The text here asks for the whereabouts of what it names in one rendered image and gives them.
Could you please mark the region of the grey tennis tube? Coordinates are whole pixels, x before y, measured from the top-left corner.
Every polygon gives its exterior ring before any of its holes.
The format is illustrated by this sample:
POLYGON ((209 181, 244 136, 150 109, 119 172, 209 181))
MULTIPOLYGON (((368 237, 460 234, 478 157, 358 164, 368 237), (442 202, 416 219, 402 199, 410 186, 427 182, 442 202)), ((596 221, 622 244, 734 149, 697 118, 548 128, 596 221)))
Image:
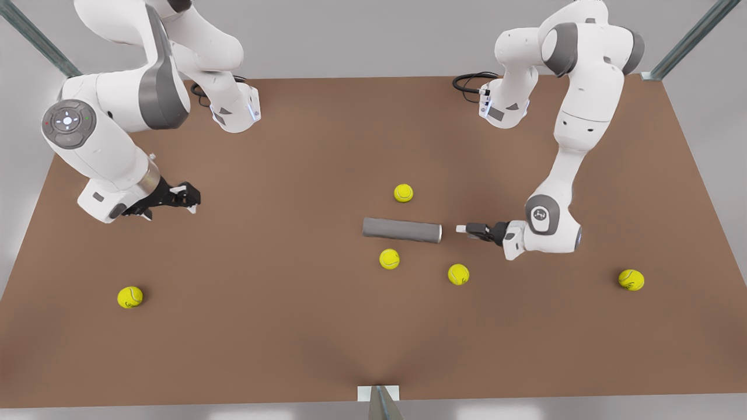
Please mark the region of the grey tennis tube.
POLYGON ((438 244, 441 241, 442 226, 432 223, 364 218, 362 235, 384 237, 402 241, 438 244))

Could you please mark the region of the silver frame post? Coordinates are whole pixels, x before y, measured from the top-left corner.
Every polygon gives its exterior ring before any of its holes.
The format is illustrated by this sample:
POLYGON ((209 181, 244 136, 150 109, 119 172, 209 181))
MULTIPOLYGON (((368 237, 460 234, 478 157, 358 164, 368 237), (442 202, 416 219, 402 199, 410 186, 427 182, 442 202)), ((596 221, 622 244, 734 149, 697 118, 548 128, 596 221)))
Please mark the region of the silver frame post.
POLYGON ((641 79, 664 80, 740 2, 742 0, 717 0, 651 71, 640 73, 641 79))
POLYGON ((400 401, 400 386, 358 386, 357 401, 367 401, 368 420, 404 420, 396 402, 400 401))
POLYGON ((64 74, 67 79, 82 75, 82 72, 11 0, 0 0, 0 16, 24 37, 35 50, 39 51, 44 58, 64 74))

